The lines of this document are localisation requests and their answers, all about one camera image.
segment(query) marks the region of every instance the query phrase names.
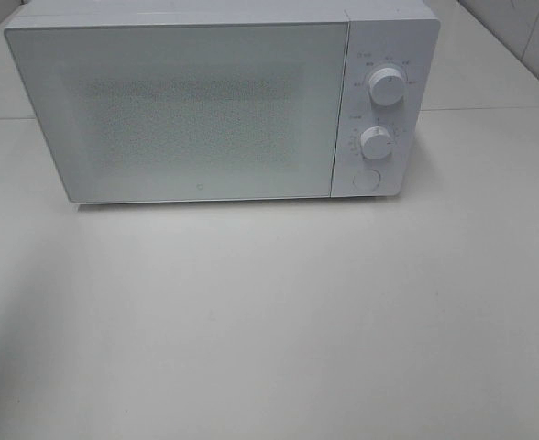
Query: table surface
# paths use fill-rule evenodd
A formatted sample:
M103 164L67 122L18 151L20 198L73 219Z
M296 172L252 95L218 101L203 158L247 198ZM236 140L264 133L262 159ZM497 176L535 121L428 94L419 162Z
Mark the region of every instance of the table surface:
M455 0L428 0L442 28L424 110L539 107L539 81ZM0 26L0 118L33 117Z
M539 438L539 108L400 197L77 208L0 121L0 439Z

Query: microwave oven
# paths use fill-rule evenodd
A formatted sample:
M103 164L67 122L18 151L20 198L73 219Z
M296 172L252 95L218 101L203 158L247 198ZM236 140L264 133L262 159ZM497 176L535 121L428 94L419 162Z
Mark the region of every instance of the microwave oven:
M421 0L33 0L5 37L76 204L388 196Z

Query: white knob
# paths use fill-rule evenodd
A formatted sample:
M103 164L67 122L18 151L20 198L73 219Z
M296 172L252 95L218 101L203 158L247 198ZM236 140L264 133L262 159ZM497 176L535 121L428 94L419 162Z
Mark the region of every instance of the white knob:
M373 126L364 131L360 140L361 152L369 160L384 159L396 144L390 132L383 126Z
M378 105L394 105L406 93L406 75L399 67L383 67L369 77L369 94Z

